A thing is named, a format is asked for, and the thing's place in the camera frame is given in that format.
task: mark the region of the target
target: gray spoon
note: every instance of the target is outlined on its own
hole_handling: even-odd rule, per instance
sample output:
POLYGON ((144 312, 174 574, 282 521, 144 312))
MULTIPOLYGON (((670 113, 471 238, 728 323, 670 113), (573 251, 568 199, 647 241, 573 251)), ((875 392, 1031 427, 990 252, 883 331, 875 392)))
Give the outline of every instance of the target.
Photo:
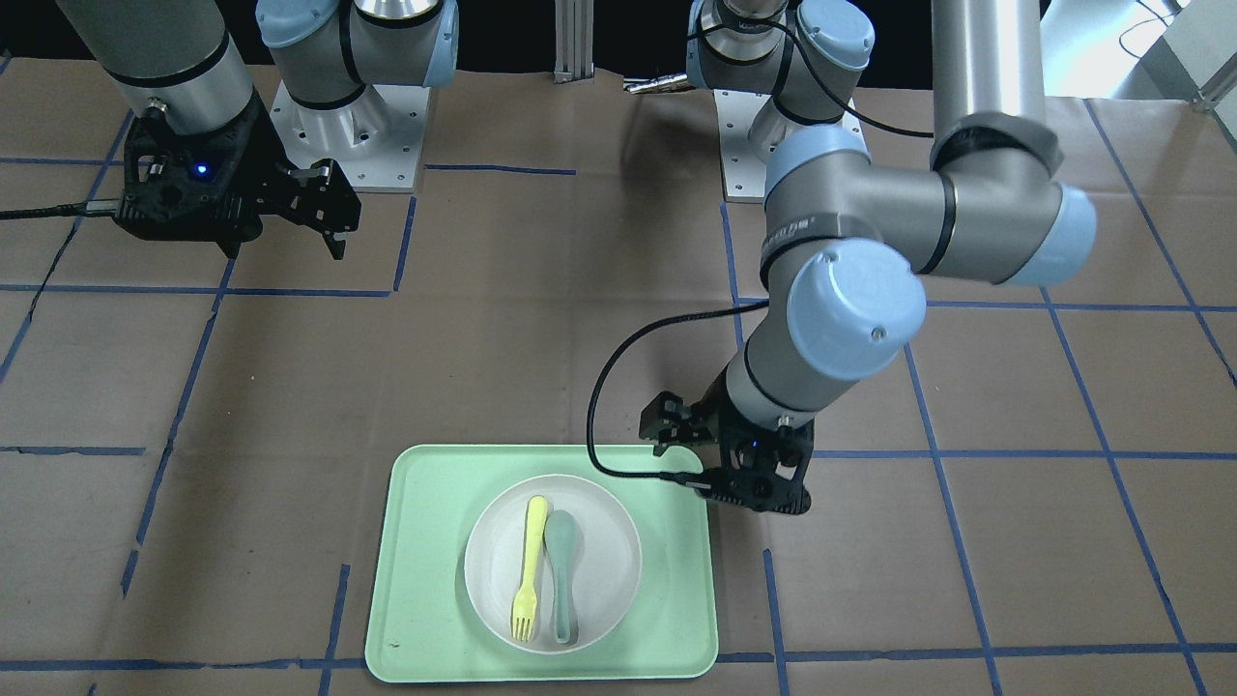
POLYGON ((554 511, 546 520, 546 556, 554 575, 554 639, 575 643, 578 626, 571 603, 571 565, 575 562, 575 518, 554 511))

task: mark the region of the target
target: metal post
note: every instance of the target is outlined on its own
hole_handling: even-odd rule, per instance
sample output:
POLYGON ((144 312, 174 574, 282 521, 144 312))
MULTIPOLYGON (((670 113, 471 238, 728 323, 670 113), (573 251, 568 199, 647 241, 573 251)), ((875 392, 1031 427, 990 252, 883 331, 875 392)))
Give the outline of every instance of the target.
POLYGON ((933 0, 931 11, 938 140, 980 111, 1044 122, 1035 0, 933 0))
POLYGON ((554 0, 558 12, 555 31, 554 82, 574 82, 593 77, 593 0, 554 0))
POLYGON ((1237 53, 1230 56, 1225 64, 1216 70, 1216 74, 1199 88, 1199 95, 1191 101, 1194 110, 1200 114, 1213 111, 1220 100, 1232 91, 1233 87, 1237 87, 1237 53))

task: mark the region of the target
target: fork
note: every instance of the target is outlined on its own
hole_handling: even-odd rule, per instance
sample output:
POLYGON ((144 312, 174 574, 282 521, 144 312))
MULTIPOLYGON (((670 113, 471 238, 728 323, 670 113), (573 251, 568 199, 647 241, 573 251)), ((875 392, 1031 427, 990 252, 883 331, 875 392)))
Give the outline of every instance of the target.
POLYGON ((537 565, 541 562, 542 538, 546 534, 546 518, 549 516, 549 501, 542 496, 528 499, 524 516, 524 564, 521 574, 520 590, 511 605, 511 637, 527 643, 533 637, 537 623, 537 565))

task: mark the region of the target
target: green tray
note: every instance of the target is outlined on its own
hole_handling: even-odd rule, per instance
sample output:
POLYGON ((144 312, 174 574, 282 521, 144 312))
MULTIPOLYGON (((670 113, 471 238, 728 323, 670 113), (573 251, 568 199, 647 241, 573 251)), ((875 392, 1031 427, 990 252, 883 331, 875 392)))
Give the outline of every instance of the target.
MULTIPOLYGON (((625 471, 700 471, 682 448, 602 446, 625 471)), ((717 614, 705 502, 662 481, 597 473, 575 445, 419 445, 391 472, 365 661, 388 682, 675 679, 717 659, 717 614), (464 587, 473 524, 500 493, 534 476, 574 475, 618 498, 640 532, 643 571, 631 609, 597 643, 563 655, 507 645, 481 623, 464 587)))

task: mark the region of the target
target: plate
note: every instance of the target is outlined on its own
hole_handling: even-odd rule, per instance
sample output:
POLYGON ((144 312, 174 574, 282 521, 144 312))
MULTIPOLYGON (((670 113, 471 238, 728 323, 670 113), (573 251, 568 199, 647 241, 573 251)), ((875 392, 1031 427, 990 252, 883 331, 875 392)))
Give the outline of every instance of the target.
POLYGON ((547 475, 512 486, 481 513, 464 551, 464 584, 473 608, 491 633, 520 650, 555 655, 583 650, 618 626, 636 597, 642 565, 640 534, 617 498, 591 481, 547 475), (579 632, 570 645, 554 639, 554 582, 544 548, 533 638, 520 643, 511 637, 511 605, 523 561, 524 513, 533 496, 546 497, 552 513, 570 513, 578 527, 571 597, 579 632))

